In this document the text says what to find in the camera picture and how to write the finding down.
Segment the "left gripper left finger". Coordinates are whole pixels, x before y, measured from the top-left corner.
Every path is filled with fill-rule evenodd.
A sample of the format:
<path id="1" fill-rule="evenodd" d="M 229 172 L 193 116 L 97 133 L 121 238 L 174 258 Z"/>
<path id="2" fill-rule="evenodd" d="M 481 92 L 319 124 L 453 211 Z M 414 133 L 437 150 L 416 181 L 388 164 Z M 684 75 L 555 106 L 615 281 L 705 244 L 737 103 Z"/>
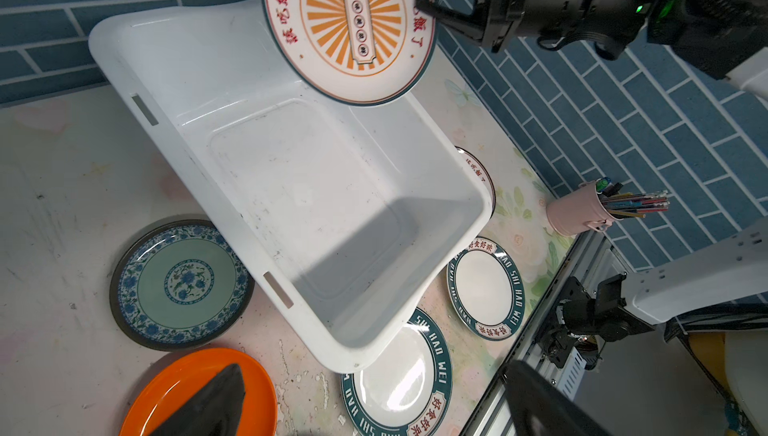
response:
<path id="1" fill-rule="evenodd" d="M 226 366 L 151 435 L 236 435 L 245 396 L 240 366 Z"/>

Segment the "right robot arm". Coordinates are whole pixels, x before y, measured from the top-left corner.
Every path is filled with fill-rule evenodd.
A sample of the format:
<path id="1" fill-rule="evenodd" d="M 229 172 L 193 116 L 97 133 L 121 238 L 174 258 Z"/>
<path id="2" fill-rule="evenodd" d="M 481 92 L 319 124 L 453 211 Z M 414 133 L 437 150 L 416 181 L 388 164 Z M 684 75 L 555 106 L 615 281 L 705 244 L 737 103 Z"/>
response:
<path id="1" fill-rule="evenodd" d="M 414 0 L 556 194 L 557 235 L 629 270 L 569 278 L 536 337 L 767 327 L 767 0 Z"/>

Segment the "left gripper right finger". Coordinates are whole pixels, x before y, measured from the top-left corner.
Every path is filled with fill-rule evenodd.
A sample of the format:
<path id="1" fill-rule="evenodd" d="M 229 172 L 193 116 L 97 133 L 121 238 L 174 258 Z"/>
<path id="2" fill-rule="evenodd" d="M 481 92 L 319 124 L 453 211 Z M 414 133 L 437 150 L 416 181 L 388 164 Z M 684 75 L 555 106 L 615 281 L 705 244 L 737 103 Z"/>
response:
<path id="1" fill-rule="evenodd" d="M 508 363 L 502 380 L 516 435 L 610 435 L 525 362 Z"/>

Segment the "orange sunburst plate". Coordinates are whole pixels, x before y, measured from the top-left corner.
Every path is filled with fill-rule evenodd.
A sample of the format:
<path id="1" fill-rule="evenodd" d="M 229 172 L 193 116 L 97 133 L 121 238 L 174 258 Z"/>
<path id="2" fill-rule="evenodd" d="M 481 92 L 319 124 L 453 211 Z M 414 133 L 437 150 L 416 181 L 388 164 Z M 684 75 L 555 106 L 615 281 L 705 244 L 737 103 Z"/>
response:
<path id="1" fill-rule="evenodd" d="M 429 65 L 434 17 L 416 0 L 263 0 L 287 63 L 325 96 L 354 106 L 408 93 Z"/>
<path id="2" fill-rule="evenodd" d="M 492 214 L 494 214 L 496 210 L 496 205 L 497 205 L 497 197 L 496 197 L 495 185 L 490 176 L 490 173 L 487 171 L 486 167 L 480 162 L 480 160 L 477 159 L 472 153 L 470 153 L 466 149 L 461 148 L 459 146 L 456 146 L 456 150 L 459 153 L 459 155 L 464 159 L 465 163 L 470 167 L 472 172 L 482 182 L 488 194 L 490 195 L 491 203 L 492 203 Z"/>

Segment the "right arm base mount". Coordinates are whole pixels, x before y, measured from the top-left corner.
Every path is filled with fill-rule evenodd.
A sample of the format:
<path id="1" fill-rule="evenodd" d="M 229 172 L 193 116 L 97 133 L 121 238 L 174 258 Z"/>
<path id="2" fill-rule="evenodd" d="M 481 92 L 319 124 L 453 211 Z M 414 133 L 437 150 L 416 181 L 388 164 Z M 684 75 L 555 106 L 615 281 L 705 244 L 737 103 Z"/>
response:
<path id="1" fill-rule="evenodd" d="M 549 362 L 563 369 L 582 336 L 600 336 L 606 342 L 615 342 L 629 335 L 631 325 L 621 296 L 625 279 L 625 274 L 617 274 L 602 281 L 595 296 L 590 296 L 577 278 L 565 279 L 554 307 L 534 338 Z"/>

